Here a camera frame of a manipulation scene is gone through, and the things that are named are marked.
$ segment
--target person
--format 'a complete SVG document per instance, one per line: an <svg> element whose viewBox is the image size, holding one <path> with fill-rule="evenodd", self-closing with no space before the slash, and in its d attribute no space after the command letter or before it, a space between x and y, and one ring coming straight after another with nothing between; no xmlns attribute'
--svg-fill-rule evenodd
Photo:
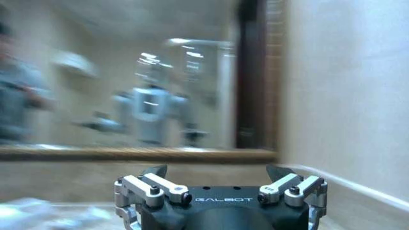
<svg viewBox="0 0 409 230"><path fill-rule="evenodd" d="M13 55L10 27L0 22L0 144L27 143L29 109L51 108L51 92L39 70Z"/></svg>

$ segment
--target ceiling light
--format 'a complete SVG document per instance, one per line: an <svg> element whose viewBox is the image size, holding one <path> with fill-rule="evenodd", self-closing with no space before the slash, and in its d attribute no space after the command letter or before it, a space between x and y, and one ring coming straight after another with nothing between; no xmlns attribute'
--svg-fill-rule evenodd
<svg viewBox="0 0 409 230"><path fill-rule="evenodd" d="M200 53L195 53L195 52L187 52L187 54L191 55L192 57L196 57L196 58L204 57Z"/></svg>
<svg viewBox="0 0 409 230"><path fill-rule="evenodd" d="M194 65L187 65L187 67L188 67L190 69L199 69L199 66L194 66Z"/></svg>
<svg viewBox="0 0 409 230"><path fill-rule="evenodd" d="M154 105L154 106L159 106L159 104L156 104L156 103L152 103L152 102L144 102L146 104L148 104L148 105Z"/></svg>
<svg viewBox="0 0 409 230"><path fill-rule="evenodd" d="M63 150L63 147L59 147L58 145L47 145L47 144L39 144L36 146L40 146L42 148L50 149L50 150Z"/></svg>
<svg viewBox="0 0 409 230"><path fill-rule="evenodd" d="M188 43L191 40L183 39L183 38L172 38L170 39L171 42L178 43L178 44L183 44L183 43Z"/></svg>
<svg viewBox="0 0 409 230"><path fill-rule="evenodd" d="M148 76L147 76L146 74L142 74L142 73L138 73L138 72L135 72L135 75L136 75L136 76L140 76L140 77L143 77L143 78L148 78Z"/></svg>
<svg viewBox="0 0 409 230"><path fill-rule="evenodd" d="M191 46L182 46L182 47L187 49L195 49L195 47L191 47Z"/></svg>
<svg viewBox="0 0 409 230"><path fill-rule="evenodd" d="M142 63L142 64L144 64L144 65L150 65L150 63L146 63L146 62L143 62L143 61L140 61L140 60L138 60L138 62Z"/></svg>
<svg viewBox="0 0 409 230"><path fill-rule="evenodd" d="M168 68L174 68L172 65L168 65L168 64L164 64L164 63L160 63L160 65L164 66L164 67L168 67Z"/></svg>
<svg viewBox="0 0 409 230"><path fill-rule="evenodd" d="M142 53L142 55L147 58L156 58L156 55L148 54L148 53Z"/></svg>
<svg viewBox="0 0 409 230"><path fill-rule="evenodd" d="M147 57L147 59L148 59L150 61L154 61L154 62L160 62L160 60L158 60L158 59L155 59L155 58L151 58L151 57Z"/></svg>
<svg viewBox="0 0 409 230"><path fill-rule="evenodd" d="M140 58L140 60L143 61L143 62L146 62L146 63L150 63L150 64L155 64L155 62L154 61L150 61L150 60L147 60L147 59L144 59L144 58Z"/></svg>

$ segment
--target beige wall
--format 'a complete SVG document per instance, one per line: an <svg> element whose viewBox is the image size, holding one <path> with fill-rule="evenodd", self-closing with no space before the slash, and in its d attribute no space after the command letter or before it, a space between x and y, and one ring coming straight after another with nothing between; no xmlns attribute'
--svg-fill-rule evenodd
<svg viewBox="0 0 409 230"><path fill-rule="evenodd" d="M76 86L84 80L58 69L52 61L62 50L87 55L91 36L47 1L15 0L7 4L17 34L17 57L42 71L58 101L52 112L32 111L31 142L80 144L84 133L76 131L70 118L82 105L83 92Z"/></svg>
<svg viewBox="0 0 409 230"><path fill-rule="evenodd" d="M283 162L409 201L409 1L287 2Z"/></svg>

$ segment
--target black screw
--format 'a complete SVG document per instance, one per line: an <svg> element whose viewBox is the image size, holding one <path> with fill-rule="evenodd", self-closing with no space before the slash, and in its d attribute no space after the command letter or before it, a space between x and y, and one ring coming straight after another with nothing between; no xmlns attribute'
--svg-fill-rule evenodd
<svg viewBox="0 0 409 230"><path fill-rule="evenodd" d="M259 194L258 200L262 204L267 204L268 203L268 196L266 194Z"/></svg>
<svg viewBox="0 0 409 230"><path fill-rule="evenodd" d="M190 193L184 193L182 196L182 205L188 205L192 201L192 195Z"/></svg>
<svg viewBox="0 0 409 230"><path fill-rule="evenodd" d="M300 188L298 186L292 186L290 188L290 192L295 195L300 194Z"/></svg>
<svg viewBox="0 0 409 230"><path fill-rule="evenodd" d="M160 188L156 185L154 185L151 187L151 195L158 195L159 193L160 193Z"/></svg>

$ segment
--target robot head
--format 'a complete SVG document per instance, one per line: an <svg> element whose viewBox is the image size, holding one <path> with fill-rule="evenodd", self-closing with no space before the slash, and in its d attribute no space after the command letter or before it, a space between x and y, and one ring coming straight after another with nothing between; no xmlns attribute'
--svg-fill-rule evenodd
<svg viewBox="0 0 409 230"><path fill-rule="evenodd" d="M142 57L138 60L135 74L142 78L146 84L167 88L170 81L170 68L172 68L172 66L164 64L158 56L142 53Z"/></svg>
<svg viewBox="0 0 409 230"><path fill-rule="evenodd" d="M203 73L203 62L204 56L198 49L186 51L186 73L188 75L199 75Z"/></svg>

